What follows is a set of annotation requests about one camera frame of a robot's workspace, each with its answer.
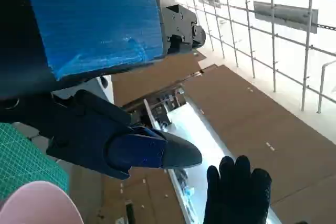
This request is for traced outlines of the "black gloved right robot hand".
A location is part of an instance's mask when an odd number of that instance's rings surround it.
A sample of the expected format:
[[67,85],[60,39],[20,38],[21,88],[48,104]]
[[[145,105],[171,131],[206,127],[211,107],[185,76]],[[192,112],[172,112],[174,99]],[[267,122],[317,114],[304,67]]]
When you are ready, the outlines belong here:
[[266,223],[271,182],[266,170],[251,170],[247,156],[224,156],[219,168],[207,169],[203,223]]

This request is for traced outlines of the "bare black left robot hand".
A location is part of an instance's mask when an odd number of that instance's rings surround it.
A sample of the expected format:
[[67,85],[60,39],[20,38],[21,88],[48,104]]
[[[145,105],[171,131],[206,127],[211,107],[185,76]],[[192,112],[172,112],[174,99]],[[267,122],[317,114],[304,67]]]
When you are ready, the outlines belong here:
[[47,154],[127,179],[132,167],[190,168],[189,141],[134,126],[118,106],[78,90],[105,74],[152,65],[204,45],[196,15],[160,0],[1,0],[1,121],[36,128]]

